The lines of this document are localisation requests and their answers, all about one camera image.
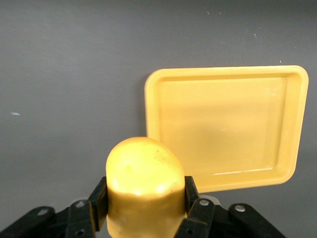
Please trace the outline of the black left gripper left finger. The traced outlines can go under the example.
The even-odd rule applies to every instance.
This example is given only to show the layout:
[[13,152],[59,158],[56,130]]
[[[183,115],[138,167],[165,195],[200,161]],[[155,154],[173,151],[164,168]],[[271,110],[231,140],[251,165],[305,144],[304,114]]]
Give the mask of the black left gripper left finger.
[[88,199],[60,212],[49,206],[34,208],[0,232],[2,238],[94,238],[108,212],[106,177]]

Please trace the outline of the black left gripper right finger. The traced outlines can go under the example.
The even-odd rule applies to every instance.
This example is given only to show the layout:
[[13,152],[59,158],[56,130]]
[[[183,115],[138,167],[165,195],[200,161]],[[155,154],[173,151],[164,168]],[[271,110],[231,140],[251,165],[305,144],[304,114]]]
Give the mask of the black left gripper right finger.
[[185,177],[185,210],[176,238],[283,238],[252,206],[232,204],[224,209],[213,196],[200,195],[192,176]]

